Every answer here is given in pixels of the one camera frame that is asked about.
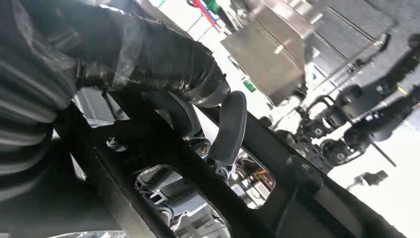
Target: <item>industrial machinery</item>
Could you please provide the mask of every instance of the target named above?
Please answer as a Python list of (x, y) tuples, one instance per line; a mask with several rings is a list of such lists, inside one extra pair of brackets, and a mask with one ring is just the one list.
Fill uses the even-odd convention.
[[(396, 92), (398, 84), (415, 70), (420, 57), (419, 39), (419, 35), (413, 35), (408, 40), (411, 50), (378, 80), (365, 86), (347, 86), (336, 99), (321, 95), (307, 107), (298, 106), (296, 111), (301, 121), (297, 132), (292, 135), (287, 131), (278, 131), (277, 134), (325, 173), (358, 158), (373, 142), (388, 139), (392, 131), (417, 108), (420, 87), (414, 85), (408, 95), (388, 106), (371, 110)], [(318, 104), (326, 105), (326, 109), (311, 118), (310, 110)], [(326, 139), (319, 146), (312, 144), (313, 139), (325, 137), (348, 122), (352, 126), (342, 139)]]
[[(387, 45), (388, 31), (376, 37), (366, 33), (349, 18), (330, 6), (329, 0), (219, 0), (235, 29), (226, 33), (222, 45), (231, 54), (240, 68), (249, 76), (253, 84), (276, 106), (291, 96), (303, 101), (313, 88), (311, 63), (315, 56), (327, 55), (334, 59), (339, 56), (343, 64), (325, 69), (326, 80), (339, 83), (342, 78), (351, 77), (370, 63), (380, 49)], [(349, 27), (336, 34), (351, 34), (353, 39), (343, 37), (341, 41), (356, 40), (357, 34), (369, 44), (346, 57), (323, 34), (317, 32), (323, 16), (337, 19), (338, 23)], [(371, 58), (361, 60), (361, 55), (374, 51)]]
[[(182, 213), (206, 201), (234, 238), (404, 237), (248, 113), (185, 34), (80, 1), (0, 11), (1, 235), (174, 238)], [(126, 120), (89, 125), (72, 102), (83, 87), (106, 91)], [(211, 147), (191, 104), (219, 126)], [(274, 180), (258, 210), (227, 186), (240, 148)]]
[(353, 187), (356, 186), (364, 186), (365, 184), (368, 186), (378, 186), (382, 181), (384, 181), (388, 177), (388, 174), (385, 171), (381, 170), (378, 173), (371, 174), (371, 173), (363, 173), (354, 178), (354, 182), (347, 186), (347, 190), (351, 190)]

